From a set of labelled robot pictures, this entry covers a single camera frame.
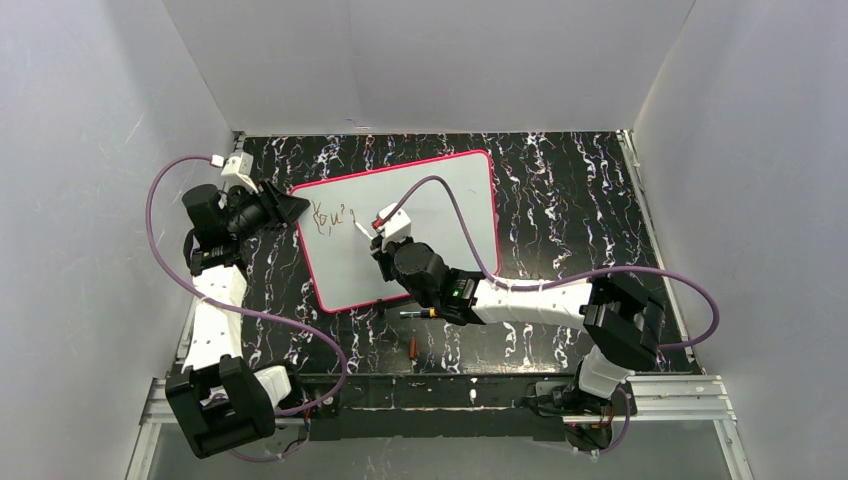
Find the white marker pen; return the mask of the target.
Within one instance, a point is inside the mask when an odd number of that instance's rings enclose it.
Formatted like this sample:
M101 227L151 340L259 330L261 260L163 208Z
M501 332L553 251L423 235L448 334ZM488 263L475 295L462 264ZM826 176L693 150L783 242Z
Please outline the white marker pen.
M360 231L369 241L373 240L374 237L371 235L369 230L366 229L363 225L361 225L357 221L354 221L354 225L358 229L358 231Z

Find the pink framed whiteboard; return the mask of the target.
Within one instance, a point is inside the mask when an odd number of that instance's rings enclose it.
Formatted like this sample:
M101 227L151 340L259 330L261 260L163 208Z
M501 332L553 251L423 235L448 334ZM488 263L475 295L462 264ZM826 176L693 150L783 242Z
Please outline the pink framed whiteboard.
M493 160L483 150L304 183L291 193L310 203L297 229L325 312L406 297L371 255L380 234L426 243L449 267L500 270Z

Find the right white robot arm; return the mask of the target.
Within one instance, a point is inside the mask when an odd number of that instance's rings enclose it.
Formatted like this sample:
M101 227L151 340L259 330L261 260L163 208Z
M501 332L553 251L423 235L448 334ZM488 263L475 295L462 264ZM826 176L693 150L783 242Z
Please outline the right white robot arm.
M606 414L619 385L656 365L664 306L626 274L546 288L451 268L409 237L376 237L370 254L384 281L398 283L420 305L417 318L458 326L516 321L585 332L594 345L571 383L521 399L540 416Z

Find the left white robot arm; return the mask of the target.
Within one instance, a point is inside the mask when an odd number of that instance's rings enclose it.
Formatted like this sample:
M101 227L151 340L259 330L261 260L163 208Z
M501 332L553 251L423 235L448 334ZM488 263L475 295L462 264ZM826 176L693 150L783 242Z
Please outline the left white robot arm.
M184 256L200 299L188 353L167 378L165 396L192 452L207 458L271 436L279 411L306 399L289 362L249 366L239 310L247 291L243 243L293 225L309 203L267 180L226 191L203 184L182 203L192 223Z

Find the yellow handled screwdriver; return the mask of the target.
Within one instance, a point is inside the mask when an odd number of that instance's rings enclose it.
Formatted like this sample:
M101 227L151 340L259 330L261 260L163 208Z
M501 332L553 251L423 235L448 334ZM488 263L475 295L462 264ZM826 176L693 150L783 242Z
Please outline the yellow handled screwdriver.
M421 309L417 311L401 311L399 317L402 319L434 319L439 315L433 308Z

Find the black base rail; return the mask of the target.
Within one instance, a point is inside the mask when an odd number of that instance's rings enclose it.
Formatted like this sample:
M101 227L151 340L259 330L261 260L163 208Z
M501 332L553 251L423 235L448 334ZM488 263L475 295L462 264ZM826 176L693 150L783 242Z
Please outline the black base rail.
M638 411L632 388L610 405L570 410L568 374L353 374L307 420L280 418L285 432L314 442L370 438L524 437L611 441Z

